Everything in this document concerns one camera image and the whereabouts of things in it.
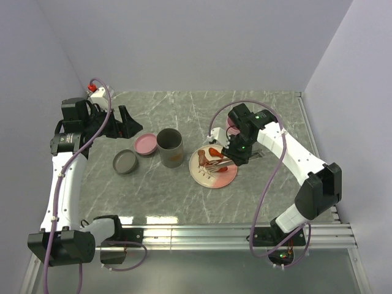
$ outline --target purple hose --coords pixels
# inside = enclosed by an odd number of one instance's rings
[[[61,169],[61,175],[59,176],[57,179],[57,183],[56,183],[56,187],[55,187],[55,194],[53,197],[53,216],[57,217],[58,214],[58,206],[59,206],[59,194],[60,194],[60,188],[61,188],[61,183],[62,183],[62,179],[63,176],[65,175],[68,167],[71,165],[71,163],[75,160],[75,158],[82,153],[88,146],[90,146],[92,144],[92,142],[95,140],[95,138],[97,138],[99,136],[99,134],[103,131],[104,127],[106,126],[109,117],[110,117],[110,110],[111,110],[111,97],[110,97],[110,93],[108,88],[106,87],[106,84],[99,78],[92,78],[90,81],[90,84],[93,83],[93,81],[97,81],[98,83],[100,83],[108,96],[108,112],[105,116],[104,122],[102,123],[101,127],[98,129],[98,131],[91,137],[90,140],[88,140],[67,162],[66,164],[62,167]],[[48,240],[48,246],[47,246],[47,251],[45,254],[45,261],[43,263],[43,293],[44,294],[49,294],[49,290],[48,290],[48,268],[49,268],[49,259],[50,259],[50,251],[51,251],[51,246],[53,244],[53,238],[55,236],[55,231],[56,231],[56,227],[57,227],[57,221],[53,221],[51,223],[51,230],[50,230],[50,234],[49,234],[49,240]],[[83,278],[83,272],[82,272],[82,267],[81,264],[79,266],[79,286],[78,286],[78,290],[77,290],[77,294],[80,293],[81,290],[81,280]]]
[[[145,250],[145,254],[144,254],[143,258],[136,265],[133,265],[130,268],[112,268],[111,266],[104,265],[104,267],[106,267],[107,269],[110,269],[112,271],[130,271],[130,270],[133,270],[134,268],[137,268],[139,265],[141,265],[145,261],[145,259],[147,257],[147,248],[142,243],[130,242],[130,241],[107,241],[107,243],[137,245],[137,246],[142,247]]]
[[[283,123],[282,123],[281,117],[276,113],[275,110],[273,110],[270,106],[268,106],[267,104],[264,104],[263,102],[259,102],[259,101],[256,101],[256,100],[248,100],[248,99],[246,99],[246,100],[237,100],[237,101],[234,101],[234,102],[230,102],[229,104],[226,104],[226,105],[224,105],[223,107],[221,107],[221,108],[215,113],[215,115],[214,115],[213,118],[211,119],[211,122],[209,123],[208,135],[211,136],[211,129],[212,129],[214,120],[215,120],[215,118],[218,116],[218,114],[219,114],[223,109],[225,109],[225,108],[227,108],[228,106],[231,106],[231,105],[233,105],[233,104],[244,103],[244,102],[255,103],[255,104],[258,104],[258,105],[264,107],[265,109],[269,110],[269,111],[276,117],[277,123],[278,123],[278,125],[279,125],[280,130],[281,130],[281,131],[283,130]],[[260,200],[259,200],[258,203],[257,203],[256,212],[255,212],[255,215],[254,215],[254,218],[253,218],[253,221],[252,221],[252,225],[251,225],[251,232],[250,232],[250,235],[249,235],[249,249],[251,250],[252,255],[253,255],[254,257],[258,257],[258,258],[266,257],[267,255],[269,255],[269,254],[273,253],[274,251],[278,250],[279,247],[281,247],[285,242],[287,242],[289,239],[291,239],[298,231],[300,231],[300,230],[305,226],[305,224],[303,224],[303,225],[299,226],[298,228],[296,228],[296,229],[295,229],[294,231],[292,231],[286,238],[284,238],[278,245],[276,245],[275,247],[273,247],[271,250],[265,252],[264,254],[257,255],[257,254],[254,252],[254,248],[253,248],[253,237],[254,237],[254,233],[255,233],[255,227],[256,227],[256,223],[257,223],[258,214],[260,213],[260,208],[262,207],[262,204],[263,204],[265,195],[266,195],[268,189],[270,188],[270,185],[271,185],[271,183],[272,183],[272,180],[274,179],[274,177],[275,177],[275,175],[276,175],[278,169],[281,167],[281,165],[282,165],[282,163],[283,163],[283,158],[284,158],[284,156],[286,155],[286,151],[287,151],[287,142],[286,142],[286,136],[285,136],[284,132],[282,132],[282,140],[283,140],[283,150],[282,150],[282,154],[281,154],[281,156],[280,156],[280,158],[279,158],[279,162],[278,162],[277,165],[275,166],[275,168],[274,168],[272,174],[269,176],[268,181],[267,181],[267,183],[265,184],[265,187],[264,187],[264,189],[263,189],[263,192],[262,192],[262,194],[261,194],[261,196],[260,196]],[[298,259],[294,264],[296,264],[299,260],[301,260],[302,257],[303,257],[303,255],[306,253],[306,250],[308,249],[308,247],[309,247],[309,245],[310,245],[310,241],[311,241],[311,234],[310,234],[310,232],[311,232],[311,226],[309,225],[309,237],[308,237],[308,239],[307,239],[307,244],[306,244],[305,250],[304,250],[303,254],[301,254],[301,256],[299,257],[299,259]]]

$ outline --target purple cable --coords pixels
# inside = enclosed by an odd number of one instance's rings
[[[56,187],[55,187],[55,194],[53,197],[53,216],[57,218],[57,214],[58,214],[58,206],[59,206],[59,195],[60,195],[60,188],[61,188],[61,183],[62,183],[62,179],[68,169],[68,167],[71,165],[71,163],[75,160],[75,158],[82,153],[88,146],[90,146],[92,144],[92,142],[99,136],[99,134],[103,131],[104,127],[106,126],[109,117],[110,117],[110,109],[111,109],[111,97],[110,97],[110,93],[108,88],[106,87],[106,84],[99,78],[92,78],[90,81],[90,84],[93,83],[93,81],[97,81],[98,83],[100,83],[108,96],[108,112],[105,116],[104,122],[102,123],[102,125],[100,126],[100,128],[98,129],[98,131],[91,137],[90,140],[88,140],[67,162],[66,164],[64,164],[64,166],[61,169],[60,172],[60,176],[57,179],[57,183],[56,183]],[[48,290],[48,268],[49,268],[49,259],[50,259],[50,251],[51,251],[51,247],[53,244],[53,238],[55,236],[55,231],[57,228],[57,221],[52,221],[51,223],[51,230],[50,230],[50,234],[49,234],[49,240],[48,240],[48,246],[47,246],[47,251],[45,254],[45,261],[43,263],[43,293],[44,294],[49,294],[49,290]],[[79,286],[77,289],[77,294],[80,293],[81,290],[81,280],[83,278],[83,271],[82,271],[82,267],[81,264],[79,266]]]
[[[216,119],[216,117],[218,116],[218,114],[219,114],[222,110],[224,110],[225,108],[227,108],[227,107],[229,107],[229,106],[231,106],[231,105],[233,105],[233,104],[238,104],[238,103],[243,103],[243,102],[249,102],[249,103],[258,104],[258,105],[264,107],[265,109],[269,110],[269,111],[276,117],[277,123],[278,123],[278,125],[279,125],[280,130],[281,130],[281,131],[283,130],[283,123],[282,123],[281,117],[276,113],[275,110],[273,110],[270,106],[268,106],[267,104],[264,104],[263,102],[259,102],[259,101],[256,101],[256,100],[248,100],[248,99],[246,99],[246,100],[237,100],[237,101],[234,101],[234,102],[230,102],[229,104],[226,104],[226,105],[224,105],[223,107],[221,107],[221,108],[215,113],[215,115],[214,115],[213,118],[211,119],[211,122],[209,123],[208,135],[211,136],[211,129],[212,129],[214,120]],[[287,242],[289,239],[291,239],[297,232],[299,232],[299,231],[305,226],[305,224],[303,224],[303,225],[299,226],[298,228],[296,228],[296,229],[295,229],[294,231],[292,231],[286,238],[284,238],[278,245],[276,245],[275,247],[273,247],[271,250],[265,252],[264,254],[262,254],[262,255],[257,255],[257,254],[254,252],[254,248],[253,248],[253,237],[254,237],[254,232],[255,232],[255,227],[256,227],[256,223],[257,223],[258,214],[260,213],[260,208],[262,207],[262,204],[263,204],[265,195],[266,195],[268,189],[270,188],[270,185],[271,185],[271,183],[272,183],[272,180],[274,179],[274,177],[275,177],[275,175],[276,175],[278,169],[281,167],[281,165],[282,165],[282,163],[283,163],[283,158],[284,158],[284,156],[286,155],[286,151],[287,151],[287,142],[286,142],[286,136],[285,136],[284,132],[282,132],[282,140],[283,140],[283,150],[282,150],[282,154],[281,154],[281,156],[280,156],[280,158],[279,158],[279,162],[278,162],[277,165],[275,166],[275,169],[273,170],[272,174],[269,176],[269,178],[268,178],[268,180],[267,180],[267,183],[265,184],[265,187],[264,187],[264,189],[263,189],[263,192],[262,192],[262,194],[261,194],[261,196],[260,196],[260,200],[259,200],[258,203],[257,203],[256,212],[255,212],[255,215],[254,215],[254,218],[253,218],[253,221],[252,221],[252,225],[251,225],[251,233],[249,234],[249,249],[251,250],[252,255],[253,255],[254,257],[258,257],[258,258],[265,257],[265,256],[267,256],[267,255],[269,255],[269,254],[275,252],[276,250],[278,250],[279,247],[281,247],[285,242]],[[309,245],[310,245],[310,241],[311,241],[311,234],[310,234],[310,232],[311,232],[311,226],[309,225],[309,237],[308,237],[308,239],[307,239],[307,244],[306,244],[305,250],[304,250],[303,254],[299,257],[299,259],[298,259],[294,264],[296,264],[298,261],[300,261],[300,260],[302,259],[303,255],[304,255],[304,253],[306,253],[306,250],[308,249],[308,247],[309,247]]]
[[[145,261],[145,259],[146,259],[146,257],[147,257],[147,248],[146,248],[146,246],[144,246],[142,243],[130,242],[130,241],[104,241],[104,242],[106,242],[106,243],[111,243],[111,244],[130,244],[130,245],[136,245],[136,246],[142,247],[142,248],[145,250],[145,254],[144,254],[143,258],[142,258],[136,265],[133,265],[133,266],[131,266],[130,268],[112,268],[111,266],[104,265],[104,267],[106,267],[106,268],[109,269],[109,270],[112,270],[112,271],[130,271],[130,270],[133,270],[134,268],[137,268],[139,265],[141,265],[141,264]]]

